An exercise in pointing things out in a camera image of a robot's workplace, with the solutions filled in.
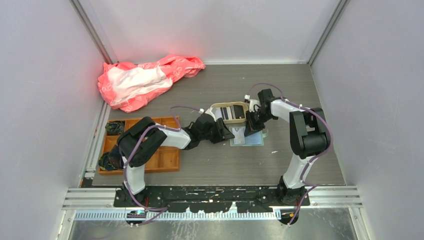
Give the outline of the green leather card holder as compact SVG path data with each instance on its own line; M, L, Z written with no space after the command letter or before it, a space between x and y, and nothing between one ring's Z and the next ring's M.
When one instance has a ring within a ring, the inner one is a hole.
M232 132L232 128L234 127L244 127L244 126L233 126L230 127L229 130ZM244 145L234 145L234 139L229 140L229 145L231 147L254 147L254 146L263 146L264 138L268 136L267 130L262 130L260 132L254 133L250 136L245 136L245 144Z

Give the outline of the white blue credit card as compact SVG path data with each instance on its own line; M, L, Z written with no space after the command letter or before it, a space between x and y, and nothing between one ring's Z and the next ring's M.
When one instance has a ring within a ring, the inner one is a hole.
M233 127L231 131L234 135L234 145L244 145L246 143L244 127Z

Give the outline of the beige oval card tray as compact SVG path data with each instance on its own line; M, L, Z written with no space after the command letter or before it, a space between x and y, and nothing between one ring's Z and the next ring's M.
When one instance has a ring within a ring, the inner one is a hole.
M247 119L249 107L241 101L223 102L212 104L210 110L216 119L222 119L225 124L241 124Z

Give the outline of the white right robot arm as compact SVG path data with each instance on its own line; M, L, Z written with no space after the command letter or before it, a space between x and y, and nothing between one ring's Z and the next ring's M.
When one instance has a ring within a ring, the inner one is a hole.
M245 113L245 136L261 132L269 120L288 122L293 155L287 171L280 177L275 195L283 205L300 204L306 193L305 179L310 168L332 144L332 133L323 110L295 104L283 96L276 97L271 89L261 90L258 99L247 94L244 101L249 107Z

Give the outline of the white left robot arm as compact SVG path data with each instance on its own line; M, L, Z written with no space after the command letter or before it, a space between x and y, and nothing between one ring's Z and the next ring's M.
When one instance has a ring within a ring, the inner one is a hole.
M142 118L117 140L123 162L123 185L128 191L126 200L135 207L145 202L145 165L160 147L191 150L202 141L217 144L234 138L222 118L207 113L182 128L156 123L148 116Z

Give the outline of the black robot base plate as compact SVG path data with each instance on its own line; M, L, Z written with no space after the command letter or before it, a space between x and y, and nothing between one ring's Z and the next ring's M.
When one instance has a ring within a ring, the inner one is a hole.
M167 208L170 213L229 212L232 205L237 213L267 213L273 207L309 206L304 197L307 190L283 195L278 186L147 186L135 194L135 199L148 208Z

